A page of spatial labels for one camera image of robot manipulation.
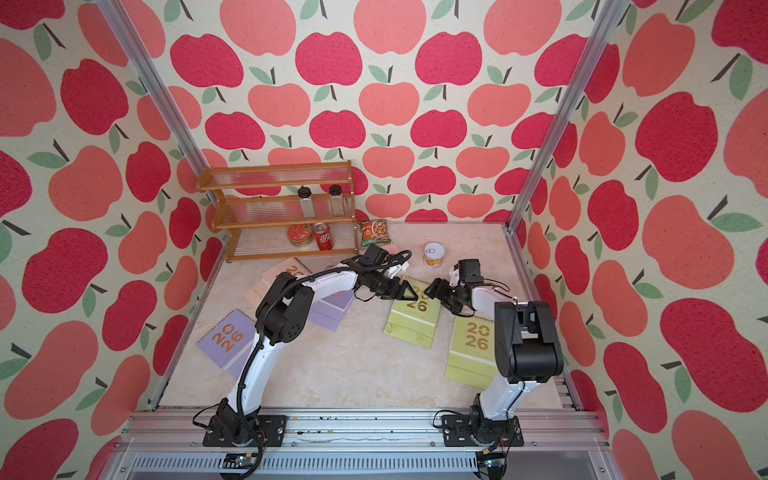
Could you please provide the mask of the pink calendar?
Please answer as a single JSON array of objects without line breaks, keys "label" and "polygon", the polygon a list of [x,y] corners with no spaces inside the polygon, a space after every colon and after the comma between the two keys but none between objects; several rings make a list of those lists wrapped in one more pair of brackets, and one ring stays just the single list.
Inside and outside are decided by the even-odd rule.
[{"label": "pink calendar", "polygon": [[402,249],[396,243],[389,243],[382,245],[382,248],[390,255],[396,255],[402,251]]},{"label": "pink calendar", "polygon": [[272,287],[274,281],[281,273],[284,272],[289,273],[297,278],[307,276],[311,273],[311,271],[297,258],[288,258],[264,272],[260,277],[260,280],[250,286],[244,292],[245,298],[255,308],[257,308],[259,304],[265,299],[266,294]]}]

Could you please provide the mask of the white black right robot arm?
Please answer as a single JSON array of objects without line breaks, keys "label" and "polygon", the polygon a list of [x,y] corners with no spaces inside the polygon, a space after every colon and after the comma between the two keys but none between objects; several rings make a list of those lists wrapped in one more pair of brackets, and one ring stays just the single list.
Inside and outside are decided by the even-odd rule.
[{"label": "white black right robot arm", "polygon": [[444,444],[482,449],[523,446],[516,409],[530,392],[564,368],[549,304],[516,299],[508,286],[481,274],[477,259],[458,261],[450,278],[432,281],[426,295],[453,314],[478,314],[493,326],[491,352],[498,374],[476,395],[468,413],[436,413]]}]

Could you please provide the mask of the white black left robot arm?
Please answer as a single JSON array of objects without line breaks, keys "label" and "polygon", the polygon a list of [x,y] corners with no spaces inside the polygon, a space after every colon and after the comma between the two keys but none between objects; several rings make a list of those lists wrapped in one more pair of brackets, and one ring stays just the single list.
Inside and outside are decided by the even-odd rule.
[{"label": "white black left robot arm", "polygon": [[220,401],[207,432],[235,446],[264,446],[256,427],[263,394],[282,351],[303,332],[313,304],[361,287],[374,298],[416,300],[414,288],[398,276],[411,256],[409,250],[391,254],[373,245],[314,274],[279,274],[256,308],[254,343],[236,385]]}]

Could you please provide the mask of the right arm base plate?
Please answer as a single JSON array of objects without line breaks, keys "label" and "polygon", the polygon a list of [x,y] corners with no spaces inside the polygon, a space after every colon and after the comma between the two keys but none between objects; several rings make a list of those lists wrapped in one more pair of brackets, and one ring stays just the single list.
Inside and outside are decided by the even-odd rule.
[{"label": "right arm base plate", "polygon": [[445,414],[437,423],[446,447],[490,448],[504,445],[522,447],[525,444],[517,417],[491,421],[484,417],[472,419],[466,415]]}]

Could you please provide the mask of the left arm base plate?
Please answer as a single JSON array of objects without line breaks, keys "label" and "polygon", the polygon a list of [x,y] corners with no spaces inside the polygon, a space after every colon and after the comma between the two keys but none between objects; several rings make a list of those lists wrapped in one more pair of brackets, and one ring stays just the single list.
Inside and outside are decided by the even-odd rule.
[{"label": "left arm base plate", "polygon": [[214,415],[202,440],[205,447],[256,447],[256,440],[251,435],[258,435],[265,447],[280,447],[286,430],[287,417],[284,415],[249,415],[246,417],[250,428],[237,418],[224,419]]}]

